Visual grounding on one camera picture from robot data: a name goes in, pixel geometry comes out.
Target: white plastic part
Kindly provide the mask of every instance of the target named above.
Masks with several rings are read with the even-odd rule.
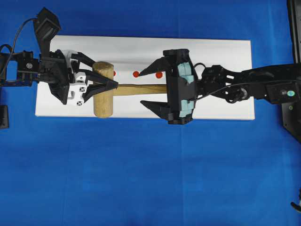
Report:
[[[67,105],[82,106],[85,102],[83,94],[87,91],[86,74],[83,72],[74,73],[71,67],[71,61],[78,62],[78,60],[72,59],[72,54],[77,54],[78,52],[74,50],[62,50],[62,53],[65,56],[67,67],[71,68],[74,76],[74,83],[70,83],[69,86]]]
[[[87,91],[86,74],[79,72],[74,74],[75,83],[69,86],[67,105],[82,106],[84,104],[83,94]]]

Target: white board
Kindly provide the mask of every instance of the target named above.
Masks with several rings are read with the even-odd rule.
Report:
[[[97,36],[55,36],[50,50],[72,49],[82,52],[95,61],[107,61],[114,65],[119,84],[165,84],[165,75],[157,79],[155,75],[133,77],[134,71],[141,71],[154,60],[163,56],[165,49],[187,48],[193,64],[206,66],[222,65],[228,70],[240,72],[252,68],[251,42],[247,40],[202,40],[129,38]],[[201,76],[202,66],[197,67]],[[157,118],[140,101],[166,102],[166,94],[114,97],[115,118]],[[93,98],[83,106],[62,105],[51,95],[46,83],[38,84],[36,116],[95,117]],[[229,104],[223,99],[207,97],[197,102],[194,119],[238,119],[253,120],[253,98]]]

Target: blue background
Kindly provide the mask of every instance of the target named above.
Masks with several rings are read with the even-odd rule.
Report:
[[[0,43],[45,6],[63,35],[243,39],[253,67],[292,63],[285,0],[4,1]],[[38,56],[32,24],[16,51]],[[9,72],[15,75],[11,67]],[[301,146],[280,107],[254,121],[35,117],[36,85],[4,89],[2,226],[296,226]]]

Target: wooden mallet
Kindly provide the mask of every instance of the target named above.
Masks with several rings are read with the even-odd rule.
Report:
[[[114,65],[107,62],[96,62],[93,71],[109,79],[114,78]],[[94,115],[98,118],[108,118],[113,114],[113,96],[129,96],[141,94],[166,93],[165,84],[134,85],[119,84],[117,89],[109,90],[93,96]]]

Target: black cable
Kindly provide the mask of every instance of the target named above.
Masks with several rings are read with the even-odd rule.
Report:
[[[206,68],[206,65],[203,64],[203,63],[197,63],[197,64],[195,64],[195,65],[193,66],[193,68],[196,68],[196,67],[199,66],[199,65],[202,65],[204,68]]]
[[[2,69],[2,71],[1,71],[1,73],[0,73],[0,78],[2,77],[4,71],[6,70],[6,68],[7,68],[7,66],[8,66],[8,63],[9,63],[9,61],[10,61],[10,59],[11,59],[13,53],[14,53],[16,41],[17,41],[17,38],[18,38],[18,36],[19,36],[21,30],[23,29],[23,27],[25,26],[25,24],[27,24],[29,21],[33,21],[33,20],[36,20],[36,18],[30,18],[30,19],[28,19],[28,20],[25,20],[25,21],[23,22],[23,24],[19,27],[19,30],[17,31],[17,33],[16,33],[16,35],[15,35],[14,42],[13,42],[13,47],[12,47],[12,49],[11,49],[11,51],[10,51],[8,60],[7,60],[7,62],[5,63],[5,66],[4,66],[4,68]]]
[[[275,83],[275,82],[292,82],[292,81],[294,81],[294,82],[301,82],[301,80],[275,80],[275,81],[254,81],[254,82],[245,82],[245,83],[230,84],[230,85],[224,86],[224,87],[222,87],[220,89],[217,89],[215,91],[212,91],[212,92],[210,92],[210,93],[208,93],[208,94],[206,94],[204,96],[201,96],[201,97],[195,98],[195,99],[191,99],[189,101],[201,100],[201,99],[203,99],[203,98],[205,98],[207,96],[210,96],[210,95],[212,95],[214,93],[217,93],[217,92],[219,92],[219,91],[221,91],[221,90],[223,90],[225,88],[232,87],[232,86],[242,86],[242,85],[259,84],[259,83],[262,84],[262,83]]]
[[[11,48],[10,45],[8,45],[8,44],[3,44],[3,45],[0,46],[0,52],[2,51],[2,49],[3,49],[4,47],[6,47],[6,48],[9,50],[10,53],[13,51],[13,49]]]

